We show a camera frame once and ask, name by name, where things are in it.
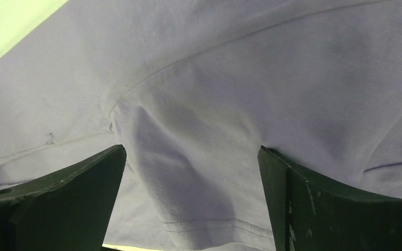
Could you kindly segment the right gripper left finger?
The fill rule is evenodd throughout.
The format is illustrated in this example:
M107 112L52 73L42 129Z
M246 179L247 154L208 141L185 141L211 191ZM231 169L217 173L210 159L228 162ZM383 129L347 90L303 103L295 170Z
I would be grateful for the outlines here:
M0 190L0 250L103 250L125 163L114 145Z

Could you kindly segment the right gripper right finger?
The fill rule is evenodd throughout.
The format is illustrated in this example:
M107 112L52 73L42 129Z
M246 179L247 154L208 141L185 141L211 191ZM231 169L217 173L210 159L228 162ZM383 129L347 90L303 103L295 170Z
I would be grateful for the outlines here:
M348 186L261 147L277 250L402 250L402 199Z

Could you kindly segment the lavender t shirt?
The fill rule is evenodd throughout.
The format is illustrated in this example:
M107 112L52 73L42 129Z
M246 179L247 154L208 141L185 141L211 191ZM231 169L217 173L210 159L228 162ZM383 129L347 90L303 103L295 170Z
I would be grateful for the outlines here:
M68 1L0 58L0 190L115 144L114 245L273 250L261 146L402 198L402 1Z

